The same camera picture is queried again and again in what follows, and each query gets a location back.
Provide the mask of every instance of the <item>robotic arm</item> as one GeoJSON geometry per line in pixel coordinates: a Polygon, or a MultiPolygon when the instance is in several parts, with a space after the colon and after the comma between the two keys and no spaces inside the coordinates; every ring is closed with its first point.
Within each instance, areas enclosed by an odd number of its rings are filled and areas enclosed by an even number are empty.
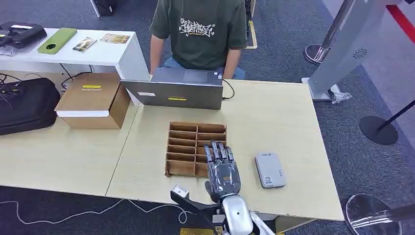
{"type": "Polygon", "coordinates": [[[205,145],[209,181],[205,188],[215,204],[202,204],[191,201],[189,192],[180,186],[170,191],[173,201],[183,209],[203,214],[221,209],[225,214],[223,235],[274,235],[270,228],[252,211],[239,195],[241,181],[231,148],[216,141],[211,142],[212,151],[205,145]]]}

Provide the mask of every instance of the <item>cardboard organizer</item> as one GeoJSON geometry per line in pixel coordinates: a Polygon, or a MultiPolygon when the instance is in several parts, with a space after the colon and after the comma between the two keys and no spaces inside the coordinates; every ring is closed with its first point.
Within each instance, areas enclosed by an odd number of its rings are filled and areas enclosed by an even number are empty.
{"type": "Polygon", "coordinates": [[[170,122],[165,175],[208,177],[204,145],[210,141],[226,145],[226,126],[221,124],[170,122]]]}

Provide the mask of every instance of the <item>gray power bank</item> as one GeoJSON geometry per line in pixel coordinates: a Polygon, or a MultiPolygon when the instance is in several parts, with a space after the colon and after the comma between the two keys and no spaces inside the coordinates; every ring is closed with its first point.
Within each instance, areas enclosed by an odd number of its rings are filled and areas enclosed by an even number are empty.
{"type": "Polygon", "coordinates": [[[283,187],[286,184],[281,162],[275,153],[260,153],[255,157],[256,169],[264,188],[283,187]]]}

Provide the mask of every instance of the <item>gray laptop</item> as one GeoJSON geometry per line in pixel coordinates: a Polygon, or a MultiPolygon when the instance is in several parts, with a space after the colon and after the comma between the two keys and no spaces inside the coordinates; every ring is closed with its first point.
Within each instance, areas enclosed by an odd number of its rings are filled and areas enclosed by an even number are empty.
{"type": "Polygon", "coordinates": [[[151,81],[121,80],[144,105],[220,109],[222,74],[210,70],[157,68],[151,81]]]}

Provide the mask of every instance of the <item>person's arm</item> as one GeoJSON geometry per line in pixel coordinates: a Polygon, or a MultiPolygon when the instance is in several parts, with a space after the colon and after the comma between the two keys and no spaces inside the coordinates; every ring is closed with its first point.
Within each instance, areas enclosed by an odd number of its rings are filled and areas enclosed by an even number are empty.
{"type": "Polygon", "coordinates": [[[150,26],[150,74],[160,66],[164,40],[170,35],[168,8],[168,0],[159,0],[150,26]]]}
{"type": "Polygon", "coordinates": [[[228,56],[226,58],[225,71],[223,72],[224,79],[232,79],[233,73],[239,63],[239,57],[241,56],[240,50],[229,49],[228,56]]]}
{"type": "Polygon", "coordinates": [[[151,35],[150,42],[150,74],[160,67],[161,52],[163,51],[164,39],[151,35]]]}
{"type": "Polygon", "coordinates": [[[239,63],[241,51],[246,47],[246,13],[245,2],[239,0],[235,9],[235,13],[230,22],[230,30],[228,33],[228,56],[226,59],[225,71],[223,78],[232,79],[233,73],[239,63]]]}

